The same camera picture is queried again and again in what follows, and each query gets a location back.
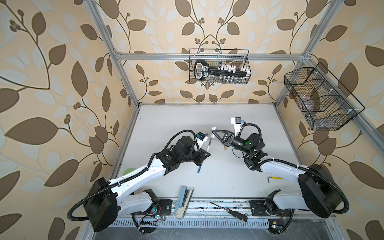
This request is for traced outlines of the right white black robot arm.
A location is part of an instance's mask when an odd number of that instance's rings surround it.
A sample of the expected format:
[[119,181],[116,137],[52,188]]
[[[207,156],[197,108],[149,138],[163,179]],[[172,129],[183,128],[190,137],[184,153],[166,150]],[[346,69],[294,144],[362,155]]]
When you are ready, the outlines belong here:
[[300,188],[288,192],[277,189],[270,193],[263,206],[268,215],[275,216],[284,210],[302,210],[326,219],[331,214],[349,211],[348,198],[324,167],[317,164],[301,166],[269,156],[263,152],[265,144],[259,126],[251,124],[257,133],[251,134],[246,140],[241,137],[247,126],[241,125],[237,133],[214,129],[212,134],[224,146],[241,151],[249,170],[274,175]]

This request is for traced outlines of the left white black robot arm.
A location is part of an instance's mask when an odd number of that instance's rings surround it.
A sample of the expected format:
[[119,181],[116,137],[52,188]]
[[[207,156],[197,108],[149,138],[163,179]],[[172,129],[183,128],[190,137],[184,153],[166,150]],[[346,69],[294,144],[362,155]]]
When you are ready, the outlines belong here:
[[70,208],[67,219],[89,221],[94,232],[100,232],[119,216],[144,213],[157,207],[159,200],[152,190],[140,194],[135,194],[135,191],[171,173],[182,163],[201,166],[210,156],[202,149],[207,139],[206,134],[192,130],[176,133],[161,151],[151,155],[146,165],[109,181],[105,178],[96,180],[88,195]]

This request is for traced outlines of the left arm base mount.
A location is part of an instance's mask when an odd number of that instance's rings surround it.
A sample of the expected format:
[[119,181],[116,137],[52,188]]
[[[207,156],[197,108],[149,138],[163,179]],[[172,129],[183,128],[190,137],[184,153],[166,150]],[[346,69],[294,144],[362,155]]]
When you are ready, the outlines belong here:
[[172,212],[172,200],[159,200],[152,204],[148,210],[144,212],[132,213],[131,217],[135,227],[141,234],[152,233],[161,222],[166,220]]

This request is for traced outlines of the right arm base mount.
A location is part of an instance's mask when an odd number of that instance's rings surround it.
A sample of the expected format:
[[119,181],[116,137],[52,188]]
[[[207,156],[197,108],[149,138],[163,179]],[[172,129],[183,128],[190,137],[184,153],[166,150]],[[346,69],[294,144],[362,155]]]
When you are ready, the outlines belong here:
[[282,235],[291,224],[295,213],[293,209],[282,210],[275,204],[273,197],[280,191],[273,191],[263,200],[257,199],[249,202],[253,217],[279,217],[277,222],[269,220],[268,231],[272,235]]

